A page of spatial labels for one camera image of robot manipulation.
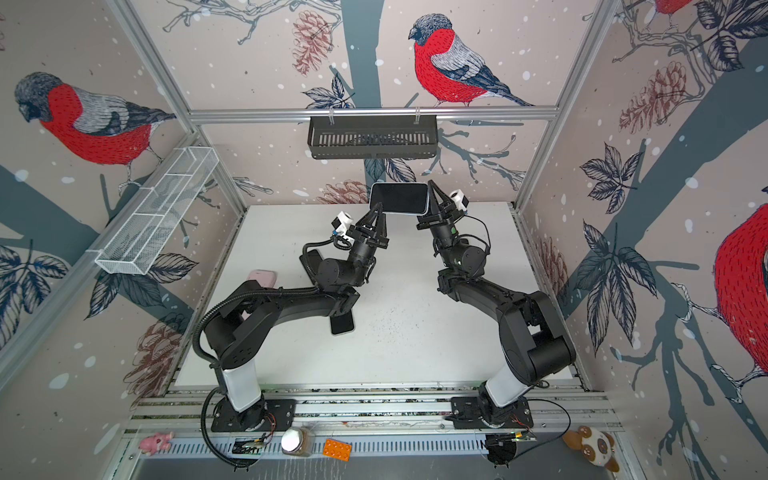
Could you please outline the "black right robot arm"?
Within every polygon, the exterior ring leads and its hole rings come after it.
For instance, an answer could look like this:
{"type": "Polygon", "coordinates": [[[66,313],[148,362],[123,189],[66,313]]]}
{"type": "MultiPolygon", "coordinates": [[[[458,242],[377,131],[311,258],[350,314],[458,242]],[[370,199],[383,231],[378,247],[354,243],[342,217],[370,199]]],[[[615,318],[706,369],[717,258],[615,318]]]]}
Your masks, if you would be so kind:
{"type": "Polygon", "coordinates": [[[433,237],[434,254],[444,268],[438,272],[438,291],[470,305],[495,320],[506,365],[479,388],[483,421],[500,425],[513,406],[545,377],[572,365],[576,349],[552,299],[537,291],[513,291],[484,278],[491,241],[472,245],[470,234],[457,229],[467,216],[469,201],[459,190],[446,194],[430,180],[428,207],[417,228],[433,237]]]}

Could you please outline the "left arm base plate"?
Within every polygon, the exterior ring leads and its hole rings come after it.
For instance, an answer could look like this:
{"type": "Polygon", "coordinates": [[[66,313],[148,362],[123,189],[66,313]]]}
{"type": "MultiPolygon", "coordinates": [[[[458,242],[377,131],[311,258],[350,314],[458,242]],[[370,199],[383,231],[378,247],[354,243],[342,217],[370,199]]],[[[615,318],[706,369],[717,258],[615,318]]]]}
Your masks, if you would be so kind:
{"type": "Polygon", "coordinates": [[[262,399],[238,412],[227,398],[220,400],[213,410],[214,432],[284,432],[294,420],[297,402],[293,399],[262,399]]]}

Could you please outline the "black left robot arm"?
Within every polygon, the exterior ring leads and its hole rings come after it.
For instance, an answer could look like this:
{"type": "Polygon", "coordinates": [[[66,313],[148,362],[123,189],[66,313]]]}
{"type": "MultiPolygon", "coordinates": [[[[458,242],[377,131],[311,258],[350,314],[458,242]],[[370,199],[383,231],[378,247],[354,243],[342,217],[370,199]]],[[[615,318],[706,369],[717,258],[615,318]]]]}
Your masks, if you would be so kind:
{"type": "Polygon", "coordinates": [[[369,281],[375,254],[388,247],[386,214],[375,204],[357,222],[344,213],[332,222],[329,239],[303,246],[300,262],[311,285],[271,288],[243,282],[203,316],[193,333],[195,354],[214,371],[225,404],[238,414],[263,408],[255,358],[273,327],[326,317],[344,322],[369,281]]]}

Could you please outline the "large phone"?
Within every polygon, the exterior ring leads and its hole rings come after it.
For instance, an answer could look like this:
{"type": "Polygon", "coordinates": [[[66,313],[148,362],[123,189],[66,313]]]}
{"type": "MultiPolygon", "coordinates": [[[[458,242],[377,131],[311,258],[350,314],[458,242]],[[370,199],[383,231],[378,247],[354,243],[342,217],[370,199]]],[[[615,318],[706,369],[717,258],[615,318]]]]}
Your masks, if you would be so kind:
{"type": "Polygon", "coordinates": [[[380,205],[387,214],[425,215],[429,209],[430,187],[418,182],[378,182],[369,195],[371,208],[380,205]]]}

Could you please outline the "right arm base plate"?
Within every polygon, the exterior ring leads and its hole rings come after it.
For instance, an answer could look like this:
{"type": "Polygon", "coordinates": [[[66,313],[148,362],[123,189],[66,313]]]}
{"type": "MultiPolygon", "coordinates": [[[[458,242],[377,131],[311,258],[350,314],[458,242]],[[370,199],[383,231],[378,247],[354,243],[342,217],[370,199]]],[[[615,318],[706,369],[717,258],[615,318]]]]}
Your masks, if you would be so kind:
{"type": "Polygon", "coordinates": [[[523,429],[533,427],[531,411],[524,398],[497,407],[490,398],[452,397],[445,417],[455,429],[523,429]]]}

